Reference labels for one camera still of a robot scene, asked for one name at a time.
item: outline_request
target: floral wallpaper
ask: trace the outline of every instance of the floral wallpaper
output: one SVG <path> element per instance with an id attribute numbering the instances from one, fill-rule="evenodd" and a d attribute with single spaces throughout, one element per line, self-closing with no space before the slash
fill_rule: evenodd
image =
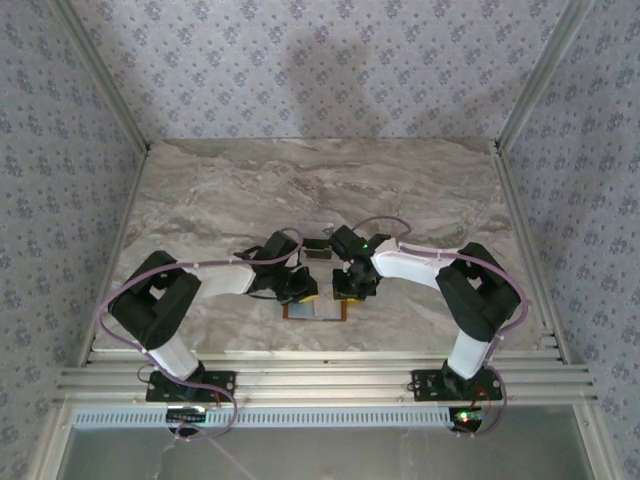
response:
<path id="1" fill-rule="evenodd" d="M 38 0 L 0 2 L 0 478 L 77 361 L 138 156 Z"/>
<path id="2" fill-rule="evenodd" d="M 72 0 L 148 140 L 494 138 L 564 0 Z"/>
<path id="3" fill-rule="evenodd" d="M 640 4 L 598 0 L 509 156 L 567 338 L 640 479 Z"/>

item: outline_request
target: wall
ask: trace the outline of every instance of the wall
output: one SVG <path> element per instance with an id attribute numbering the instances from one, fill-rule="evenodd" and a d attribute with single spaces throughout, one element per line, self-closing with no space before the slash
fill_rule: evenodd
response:
<path id="1" fill-rule="evenodd" d="M 0 478 L 73 365 L 137 154 L 45 2 L 0 2 Z"/>
<path id="2" fill-rule="evenodd" d="M 496 137 L 563 0 L 72 0 L 148 137 Z"/>
<path id="3" fill-rule="evenodd" d="M 598 0 L 510 152 L 567 338 L 640 478 L 640 5 Z"/>

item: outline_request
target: marble table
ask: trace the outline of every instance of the marble table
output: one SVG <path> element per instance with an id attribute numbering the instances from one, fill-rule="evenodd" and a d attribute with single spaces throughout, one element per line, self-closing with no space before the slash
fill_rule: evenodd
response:
<path id="1" fill-rule="evenodd" d="M 373 215 L 407 220 L 414 229 L 407 240 L 414 244 L 480 242 L 531 291 L 486 143 L 441 139 L 157 142 L 111 286 L 121 285 L 157 249 L 179 260 L 226 259 L 282 227 L 353 225 Z M 397 234 L 401 228 L 382 221 L 363 230 Z M 108 315 L 106 323 L 124 332 Z M 542 348 L 540 325 L 533 306 L 499 348 Z M 275 301 L 226 295 L 194 303 L 179 331 L 200 352 L 447 352 L 458 329 L 439 293 L 384 280 L 377 297 L 349 308 L 344 323 L 284 320 Z M 98 332 L 93 348 L 121 346 Z"/>

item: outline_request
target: black mounting plate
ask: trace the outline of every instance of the black mounting plate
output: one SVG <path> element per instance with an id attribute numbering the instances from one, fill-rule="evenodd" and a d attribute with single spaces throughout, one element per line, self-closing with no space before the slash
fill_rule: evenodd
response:
<path id="1" fill-rule="evenodd" d="M 444 385 L 442 370 L 413 370 L 411 383 L 407 389 L 413 392 L 416 402 L 444 402 L 444 401 L 469 401 L 486 400 L 485 396 L 478 397 L 478 389 L 482 388 L 489 400 L 502 400 L 502 390 L 498 377 L 485 368 L 480 369 L 473 379 L 469 381 L 464 395 L 456 395 Z"/>
<path id="2" fill-rule="evenodd" d="M 206 371 L 198 383 L 214 385 L 223 388 L 232 395 L 236 389 L 236 372 L 231 371 Z M 177 385 L 162 375 L 160 372 L 153 372 L 149 377 L 147 386 L 147 402 L 191 402 L 191 403 L 212 403 L 217 402 L 216 394 L 211 390 L 203 388 L 193 389 L 192 395 L 185 397 L 185 387 Z M 218 395 L 220 403 L 230 403 L 224 395 Z"/>

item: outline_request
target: vent grille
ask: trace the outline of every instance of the vent grille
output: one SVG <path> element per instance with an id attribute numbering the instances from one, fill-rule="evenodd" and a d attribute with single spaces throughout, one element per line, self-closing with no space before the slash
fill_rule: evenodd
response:
<path id="1" fill-rule="evenodd" d="M 81 409 L 77 428 L 141 428 L 165 426 L 166 408 Z M 208 412 L 205 427 L 221 427 L 230 411 Z M 451 426 L 449 409 L 442 407 L 389 408 L 243 408 L 235 428 L 430 427 Z"/>

